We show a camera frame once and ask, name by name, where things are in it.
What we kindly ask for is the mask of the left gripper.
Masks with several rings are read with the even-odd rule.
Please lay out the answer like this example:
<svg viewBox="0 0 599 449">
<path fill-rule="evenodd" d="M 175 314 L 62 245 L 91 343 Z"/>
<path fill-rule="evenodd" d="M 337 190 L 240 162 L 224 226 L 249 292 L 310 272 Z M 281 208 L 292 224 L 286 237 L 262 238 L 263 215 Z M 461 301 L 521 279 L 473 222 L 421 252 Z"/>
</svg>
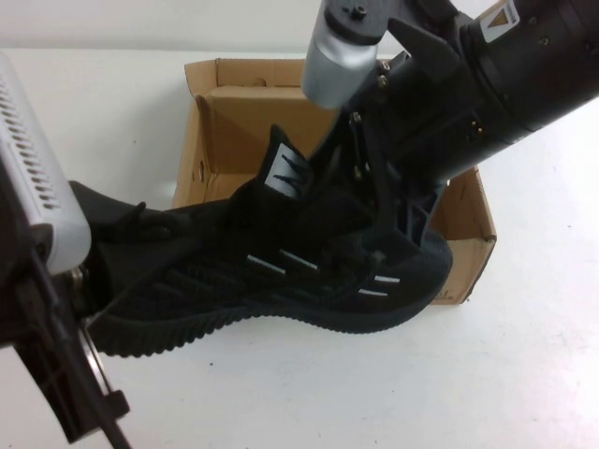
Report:
<svg viewBox="0 0 599 449">
<path fill-rule="evenodd" d="M 85 262 L 99 258 L 98 250 L 117 262 L 139 262 L 143 251 L 134 231 L 145 203 L 129 204 L 78 181 L 69 185 L 92 232 Z M 128 412 L 124 395 L 101 390 L 71 310 L 29 236 L 16 228 L 1 230 L 1 346 L 15 349 L 68 442 L 101 430 L 110 444 L 128 444 L 118 425 Z"/>
</svg>

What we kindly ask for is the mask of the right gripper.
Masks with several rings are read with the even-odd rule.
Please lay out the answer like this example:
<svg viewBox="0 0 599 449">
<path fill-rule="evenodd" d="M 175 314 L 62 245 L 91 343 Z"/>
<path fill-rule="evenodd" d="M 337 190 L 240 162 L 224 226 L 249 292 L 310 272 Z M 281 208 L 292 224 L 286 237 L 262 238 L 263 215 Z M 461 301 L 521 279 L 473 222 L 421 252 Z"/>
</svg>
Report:
<svg viewBox="0 0 599 449">
<path fill-rule="evenodd" d="M 341 111 L 309 158 L 313 192 L 335 185 L 379 214 L 388 202 L 386 168 L 404 179 L 397 227 L 414 247 L 447 182 L 506 147 L 506 110 L 472 51 L 459 45 L 457 64 L 429 76 L 406 52 L 376 64 L 361 93 L 361 115 Z"/>
</svg>

